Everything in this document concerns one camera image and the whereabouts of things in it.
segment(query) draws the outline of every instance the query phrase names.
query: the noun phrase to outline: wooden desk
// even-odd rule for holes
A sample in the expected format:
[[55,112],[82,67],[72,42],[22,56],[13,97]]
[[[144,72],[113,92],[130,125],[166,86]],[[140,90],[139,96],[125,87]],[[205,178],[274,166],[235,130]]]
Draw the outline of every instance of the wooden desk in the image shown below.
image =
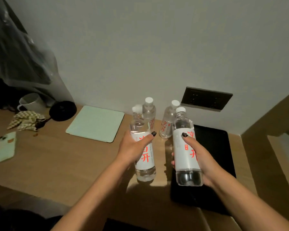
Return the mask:
[[[7,133],[12,116],[0,110],[0,136]],[[115,158],[131,116],[124,116],[113,143],[66,134],[72,120],[50,120],[36,137],[35,132],[17,132],[15,156],[0,163],[0,185],[68,206],[77,202]],[[157,130],[160,125],[156,120]],[[256,193],[240,136],[229,134],[229,140],[238,180]],[[157,135],[153,150],[157,171],[153,183],[140,185],[134,175],[126,193],[115,201],[110,218],[150,230],[208,230],[208,225],[211,230],[221,230],[221,225],[223,230],[239,230],[230,217],[171,202],[169,140]]]

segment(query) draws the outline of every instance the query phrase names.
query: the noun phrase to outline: person's left arm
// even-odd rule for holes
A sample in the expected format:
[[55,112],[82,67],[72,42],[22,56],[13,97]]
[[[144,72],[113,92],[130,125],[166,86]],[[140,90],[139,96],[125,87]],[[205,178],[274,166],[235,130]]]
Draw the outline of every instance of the person's left arm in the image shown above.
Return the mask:
[[52,231],[80,231],[91,215],[118,185],[125,170],[139,159],[143,149],[153,140],[156,132],[136,142],[126,131],[115,160],[100,174],[82,198],[53,227]]

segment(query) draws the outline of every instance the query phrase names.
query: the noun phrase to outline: cup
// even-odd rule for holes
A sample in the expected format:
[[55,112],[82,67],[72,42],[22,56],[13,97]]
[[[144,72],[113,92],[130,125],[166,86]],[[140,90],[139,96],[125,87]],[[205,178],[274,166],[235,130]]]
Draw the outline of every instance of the cup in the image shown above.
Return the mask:
[[44,114],[46,111],[46,104],[41,99],[38,93],[30,93],[20,98],[20,105],[17,106],[17,109],[21,106],[25,107],[27,110],[34,111],[36,113]]

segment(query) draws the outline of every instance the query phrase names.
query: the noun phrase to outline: mug handle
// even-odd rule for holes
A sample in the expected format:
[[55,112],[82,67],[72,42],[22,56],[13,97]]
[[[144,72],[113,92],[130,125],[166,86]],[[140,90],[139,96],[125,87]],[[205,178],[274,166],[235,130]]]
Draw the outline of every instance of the mug handle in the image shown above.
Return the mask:
[[21,111],[21,110],[19,109],[21,106],[23,106],[23,105],[20,104],[20,105],[17,106],[18,111]]

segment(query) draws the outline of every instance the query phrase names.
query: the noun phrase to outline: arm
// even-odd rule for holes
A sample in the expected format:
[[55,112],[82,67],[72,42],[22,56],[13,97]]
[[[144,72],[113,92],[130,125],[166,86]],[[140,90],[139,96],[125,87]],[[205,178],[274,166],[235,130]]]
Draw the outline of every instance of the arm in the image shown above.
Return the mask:
[[204,184],[217,193],[242,230],[289,231],[289,221],[223,170],[200,143],[183,134],[182,138],[196,151]]
[[123,173],[129,165],[143,153],[143,149],[156,135],[152,132],[142,140],[132,139],[130,131],[126,131],[119,147],[116,159],[100,174],[82,198],[53,227],[52,231],[80,231],[92,219],[92,214],[118,185]]

